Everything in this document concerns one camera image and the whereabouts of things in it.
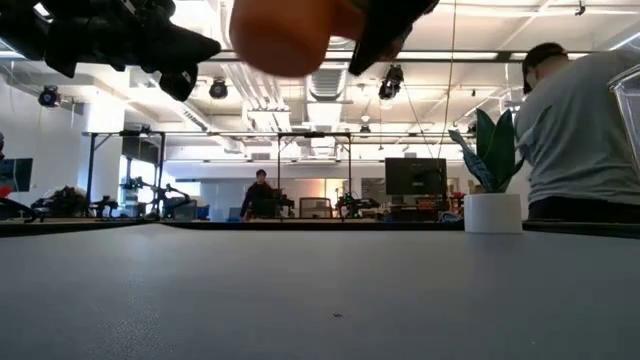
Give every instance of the cable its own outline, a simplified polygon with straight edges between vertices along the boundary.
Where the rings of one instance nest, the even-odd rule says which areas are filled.
[[[407,99],[409,100],[409,106],[411,106],[411,112],[413,112],[413,117],[416,119],[416,124],[418,124],[418,128],[420,129],[420,134],[422,134],[422,139],[424,140],[424,144],[427,147],[427,150],[429,150],[429,155],[431,155],[431,158],[433,159],[433,153],[431,152],[431,148],[429,147],[427,136],[424,134],[424,131],[422,130],[422,124],[420,123],[420,119],[418,118],[416,109],[413,107],[413,101],[411,101],[411,95],[409,95],[409,89],[407,88],[406,85],[404,87],[404,92],[407,93]]]
[[[451,100],[451,81],[453,80],[453,52],[456,49],[456,20],[458,13],[458,0],[453,0],[453,30],[451,32],[451,64],[449,65],[449,84],[447,86],[447,104],[444,109],[444,126],[442,135],[440,136],[440,146],[438,148],[438,158],[442,152],[442,143],[444,142],[444,134],[447,132],[447,121],[449,117],[449,101]]]

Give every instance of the screen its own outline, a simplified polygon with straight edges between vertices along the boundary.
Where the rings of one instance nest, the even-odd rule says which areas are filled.
[[[385,159],[387,195],[447,193],[446,159]]]
[[[9,186],[12,192],[31,189],[33,159],[0,160],[0,187]]]

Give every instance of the robotic arm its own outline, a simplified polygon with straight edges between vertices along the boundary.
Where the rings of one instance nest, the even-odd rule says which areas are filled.
[[[185,101],[220,44],[172,24],[174,11],[173,0],[0,0],[0,37],[70,78],[79,62],[159,71],[162,90]]]

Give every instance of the ceiling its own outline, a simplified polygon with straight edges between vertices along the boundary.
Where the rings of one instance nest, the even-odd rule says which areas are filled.
[[[174,23],[211,36],[229,48],[223,36],[224,11],[232,7],[233,1],[176,3],[178,10],[172,18]],[[520,52],[542,42],[554,41],[571,52],[580,53],[610,49],[640,32],[640,2],[637,0],[586,0],[584,15],[575,16],[578,5],[578,0],[440,0],[434,13],[414,25],[404,50]],[[344,73],[346,64],[332,63],[331,71],[345,74],[344,78],[336,77],[335,86],[342,91],[336,93],[333,103],[317,103],[309,90],[315,80],[326,86],[329,79],[326,76],[330,73],[322,79],[319,76],[317,79],[273,79],[238,62],[224,63],[215,59],[200,64],[198,85],[186,105],[176,105],[150,86],[149,79],[153,83],[157,76],[136,68],[117,74],[110,67],[100,65],[80,66],[78,73],[89,75],[95,81],[83,84],[82,91],[79,85],[74,88],[70,82],[64,87],[66,93],[63,95],[82,101],[99,101],[99,96],[103,96],[99,92],[98,95],[84,92],[86,86],[100,88],[104,85],[130,104],[129,122],[146,122],[155,129],[188,129],[185,124],[188,120],[181,115],[186,106],[215,131],[265,131],[271,119],[285,131],[305,128],[359,131],[365,116],[374,132],[423,130],[438,133],[451,127],[464,129],[473,120],[469,115],[478,106],[497,116],[505,108],[504,100],[522,100],[522,75],[517,63],[398,63],[405,81],[391,102],[382,102],[378,97],[389,64],[376,64],[362,76],[353,77]],[[23,78],[25,83],[29,77],[33,78],[33,74],[52,74],[41,63],[23,62],[19,67],[30,75]],[[214,79],[226,79],[229,94],[225,99],[209,96]],[[31,83],[43,85],[33,80]],[[253,96],[253,100],[248,99],[252,97],[251,91],[259,94]],[[249,95],[241,95],[242,92],[249,92]],[[273,94],[279,96],[270,99],[269,95]],[[277,110],[277,116],[271,113],[273,110]],[[218,146],[199,137],[173,138],[168,144]],[[250,147],[252,144],[246,142],[245,145]]]

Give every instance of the table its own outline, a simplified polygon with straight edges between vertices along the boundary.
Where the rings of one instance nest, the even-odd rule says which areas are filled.
[[[138,225],[0,239],[0,359],[637,359],[640,241]]]

